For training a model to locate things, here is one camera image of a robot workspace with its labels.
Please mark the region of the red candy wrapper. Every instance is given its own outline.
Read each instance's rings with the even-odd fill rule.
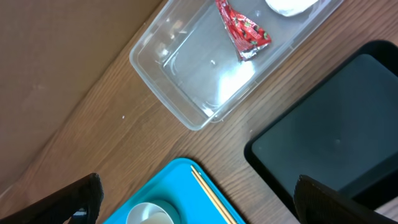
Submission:
[[[271,43],[271,37],[263,28],[236,12],[227,0],[216,0],[216,5],[241,60],[249,60]]]

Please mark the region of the wood grain tabletop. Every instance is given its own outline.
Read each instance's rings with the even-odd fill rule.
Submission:
[[[0,217],[96,172],[105,195],[102,223],[168,162],[189,157],[249,223],[297,223],[245,161],[244,145],[366,42],[398,44],[398,1],[345,0],[223,122],[196,132],[171,114],[129,62],[130,50],[163,5],[0,198]],[[398,201],[379,211],[398,219]]]

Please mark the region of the wooden chopstick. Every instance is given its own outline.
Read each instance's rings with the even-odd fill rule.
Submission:
[[[217,208],[217,210],[220,212],[220,214],[223,216],[225,221],[228,224],[237,224],[235,219],[232,217],[232,215],[229,213],[229,211],[225,208],[225,206],[221,203],[217,195],[212,191],[212,189],[209,187],[209,185],[205,182],[203,177],[199,174],[199,172],[193,167],[192,168],[192,174],[194,178],[198,181],[202,189],[205,191],[213,205]]]

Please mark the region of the turquoise tray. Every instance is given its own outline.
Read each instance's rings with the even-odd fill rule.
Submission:
[[[117,209],[105,224],[125,224],[130,210],[142,202],[165,200],[175,207],[180,214],[181,224],[226,223],[206,193],[192,175],[191,166],[202,175],[203,179],[217,195],[221,203],[230,212],[237,223],[244,223],[231,204],[212,183],[200,166],[190,159],[178,158],[167,164],[146,185],[138,190],[124,205]]]

